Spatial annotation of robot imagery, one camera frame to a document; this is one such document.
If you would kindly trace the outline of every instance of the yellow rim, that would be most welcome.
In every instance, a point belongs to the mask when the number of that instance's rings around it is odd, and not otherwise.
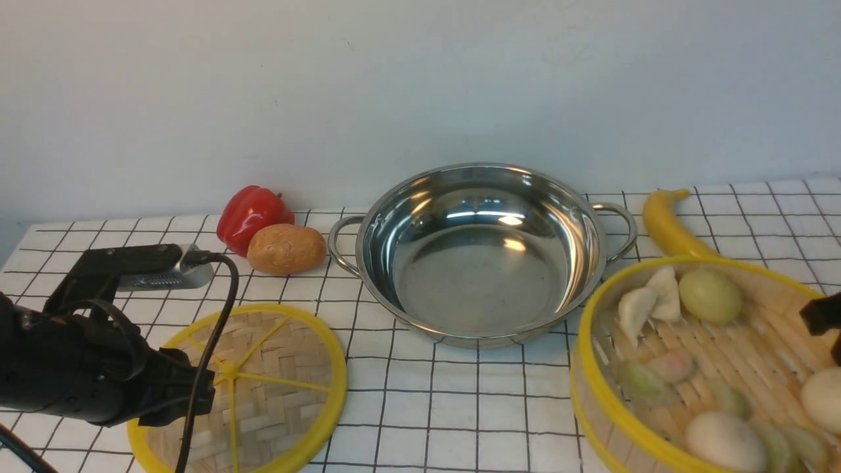
[[[739,261],[733,261],[720,257],[678,256],[672,258],[654,259],[623,269],[608,279],[593,294],[590,301],[587,303],[587,306],[584,309],[584,315],[581,319],[581,324],[579,326],[579,356],[581,357],[581,365],[584,369],[584,378],[590,383],[590,388],[593,391],[596,401],[607,413],[607,416],[617,425],[617,427],[625,432],[628,437],[633,438],[637,445],[648,451],[654,458],[664,462],[671,468],[681,471],[730,473],[730,470],[725,470],[711,463],[707,463],[704,460],[698,459],[695,456],[687,454],[684,450],[678,449],[645,427],[643,423],[637,420],[637,418],[625,408],[624,403],[622,403],[619,398],[613,394],[613,390],[607,385],[607,381],[601,375],[599,366],[595,361],[590,324],[593,321],[595,307],[598,305],[599,300],[604,296],[605,292],[616,284],[617,281],[624,279],[628,275],[636,273],[637,271],[656,268],[665,264],[684,263],[711,263],[733,266],[734,268],[741,268],[775,279],[783,284],[789,285],[793,289],[800,290],[812,298],[820,298],[823,297],[823,295],[787,278],[786,276],[774,273],[765,268],[760,268],[759,266],[754,266],[753,264],[741,263]],[[606,450],[604,451],[604,454],[610,456]]]
[[[309,383],[304,383],[296,380],[280,380],[270,376],[240,373],[240,376],[252,378],[255,380],[264,380],[267,382],[283,382],[285,384],[295,385],[297,387],[327,392],[327,401],[325,402],[324,407],[321,409],[321,414],[319,414],[318,418],[315,419],[313,427],[301,438],[301,440],[294,446],[294,448],[284,453],[283,455],[277,457],[271,463],[268,463],[260,467],[259,469],[254,470],[254,473],[294,473],[295,471],[298,471],[305,465],[307,465],[313,459],[313,457],[315,457],[319,453],[321,448],[324,447],[324,444],[327,442],[327,439],[330,438],[330,436],[333,434],[333,431],[336,429],[336,425],[339,423],[339,417],[341,417],[341,412],[345,407],[345,399],[347,396],[347,366],[345,364],[345,354],[341,349],[339,341],[336,339],[336,335],[333,334],[333,332],[324,322],[315,318],[308,312],[302,311],[296,307],[280,306],[274,304],[240,306],[235,308],[230,313],[230,316],[242,316],[247,313],[257,311],[272,312],[276,314],[281,314],[286,317],[282,319],[277,325],[275,325],[275,327],[272,328],[272,330],[269,333],[265,334],[259,341],[259,343],[256,343],[253,347],[251,347],[251,350],[249,350],[244,359],[237,363],[237,369],[239,369],[244,364],[245,360],[247,360],[257,350],[257,347],[262,345],[262,343],[265,342],[266,339],[268,339],[268,337],[272,335],[272,333],[277,331],[286,321],[290,319],[302,322],[313,332],[315,332],[315,334],[318,335],[318,337],[324,342],[327,353],[330,356],[331,385],[329,386],[311,385]],[[205,318],[196,321],[193,325],[185,327],[182,331],[177,333],[175,337],[171,338],[168,342],[164,343],[163,347],[175,348],[179,343],[193,340],[191,336],[196,331],[215,323],[218,317],[219,313],[217,312],[211,316],[206,316]],[[234,381],[228,380],[228,382],[230,383],[230,403],[233,406],[235,403],[233,389]],[[233,456],[234,472],[238,472],[238,448],[236,447],[238,441],[236,437],[236,420],[234,418],[234,411],[235,409],[230,409],[230,438],[231,443],[233,445],[233,448],[231,449],[231,454]],[[140,462],[140,465],[150,473],[172,473],[172,469],[166,464],[164,464],[157,457],[157,455],[155,455],[155,453],[149,448],[149,444],[146,442],[146,431],[149,428],[140,427],[137,423],[137,419],[134,419],[128,422],[128,429],[129,443],[131,444],[131,449],[133,450],[137,460]]]
[[[572,360],[575,361],[575,357],[577,356],[578,347],[575,347],[572,352]],[[625,468],[625,465],[620,463],[619,460],[611,454],[611,452],[607,451],[607,447],[595,436],[593,428],[590,426],[590,421],[584,415],[584,406],[581,405],[581,400],[578,398],[578,392],[576,392],[578,382],[575,380],[575,362],[573,362],[569,367],[569,378],[571,379],[570,387],[572,389],[570,390],[570,395],[573,402],[573,412],[575,412],[575,417],[578,420],[581,432],[584,433],[587,441],[590,442],[590,446],[593,447],[593,451],[595,451],[595,454],[599,455],[601,461],[605,462],[607,469],[613,473],[631,473],[631,471],[628,468]]]

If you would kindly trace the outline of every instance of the pot rim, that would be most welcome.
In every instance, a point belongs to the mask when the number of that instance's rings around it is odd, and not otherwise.
[[[593,275],[584,283],[579,293],[570,300],[566,305],[562,306],[560,310],[553,312],[551,314],[541,315],[535,321],[528,322],[526,324],[512,327],[509,332],[504,333],[497,333],[497,332],[445,332],[442,328],[433,327],[429,325],[427,322],[424,322],[414,316],[407,314],[405,311],[401,310],[399,307],[395,306],[388,300],[382,292],[376,287],[373,283],[373,280],[369,276],[369,268],[365,264],[365,258],[362,256],[365,252],[363,240],[365,233],[368,231],[368,228],[371,226],[371,221],[373,220],[374,216],[379,213],[382,209],[383,204],[388,201],[393,195],[399,192],[401,189],[405,188],[409,184],[423,179],[427,176],[436,173],[442,173],[445,171],[452,171],[454,169],[463,169],[463,168],[471,168],[471,167],[487,167],[487,168],[494,168],[494,169],[506,169],[514,172],[519,173],[527,173],[537,178],[545,179],[549,183],[552,183],[562,190],[566,191],[578,205],[578,207],[585,212],[588,217],[593,221],[595,226],[595,233],[597,240],[599,242],[598,246],[598,261],[596,264],[595,271]],[[581,194],[579,194],[574,189],[570,188],[567,184],[558,181],[556,178],[552,178],[547,174],[540,173],[529,169],[528,167],[522,166],[513,166],[510,164],[503,164],[498,162],[464,162],[460,164],[453,164],[448,166],[436,167],[429,171],[424,171],[423,173],[418,173],[410,178],[405,179],[404,181],[398,183],[397,185],[393,186],[389,189],[388,192],[383,194],[377,201],[371,206],[368,210],[365,217],[362,219],[362,223],[359,225],[359,231],[357,232],[357,240],[356,240],[356,261],[357,267],[359,270],[359,278],[362,280],[362,283],[365,284],[365,287],[371,292],[374,299],[377,300],[380,304],[385,306],[394,316],[402,320],[403,322],[409,323],[410,325],[419,328],[424,332],[431,332],[443,337],[456,337],[456,338],[463,338],[463,339],[472,339],[472,340],[485,340],[485,339],[492,339],[492,338],[506,338],[506,337],[515,337],[525,332],[530,332],[533,330],[538,330],[542,327],[546,327],[548,325],[553,325],[563,319],[567,314],[569,314],[575,307],[581,306],[584,302],[584,299],[589,297],[593,291],[595,290],[596,285],[599,283],[601,279],[601,275],[605,272],[605,266],[607,262],[607,241],[606,241],[606,234],[604,228],[601,226],[601,222],[599,221],[599,216],[595,213],[595,209],[593,209],[592,204],[588,202]]]

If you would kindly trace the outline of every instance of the pot handle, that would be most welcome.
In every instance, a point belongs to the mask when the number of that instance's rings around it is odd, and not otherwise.
[[[339,230],[354,223],[362,223],[364,218],[365,217],[363,215],[351,215],[345,217],[333,225],[333,228],[330,229],[330,235],[327,236],[327,251],[330,252],[330,256],[334,261],[336,261],[336,264],[338,264],[340,268],[356,277],[359,277],[359,268],[339,254],[339,245],[336,242],[339,239]]]
[[[621,205],[613,204],[612,202],[597,202],[593,205],[593,209],[595,211],[602,211],[602,212],[611,212],[612,214],[617,214],[622,219],[625,220],[625,223],[628,224],[628,239],[622,243],[622,246],[619,250],[612,255],[607,257],[607,263],[613,263],[619,258],[625,256],[634,245],[637,244],[637,235],[639,235],[639,231],[637,230],[637,221],[634,220],[633,215],[631,212],[628,211],[625,207]]]

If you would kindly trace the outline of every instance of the robotic arm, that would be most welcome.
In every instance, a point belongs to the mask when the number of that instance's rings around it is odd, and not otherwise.
[[[0,406],[103,427],[133,418],[142,426],[165,426],[188,416],[191,395],[193,416],[210,413],[214,387],[207,364],[194,367],[175,348],[150,348],[113,302],[117,291],[200,287],[213,278],[208,263],[222,259],[194,245],[88,250],[41,312],[0,293]],[[225,304],[229,313],[232,305]],[[77,313],[82,310],[89,315]],[[220,317],[217,325],[224,323]],[[3,430],[0,440],[22,456],[19,449],[28,448]],[[53,471],[43,460],[29,466]]]

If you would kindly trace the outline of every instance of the stainless steel pot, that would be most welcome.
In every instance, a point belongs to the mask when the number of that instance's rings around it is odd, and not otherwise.
[[[610,256],[596,211],[628,224]],[[336,239],[360,222],[354,265]],[[619,205],[590,204],[522,167],[470,163],[398,184],[365,216],[338,221],[327,247],[402,322],[457,347],[496,348],[547,331],[636,240]]]

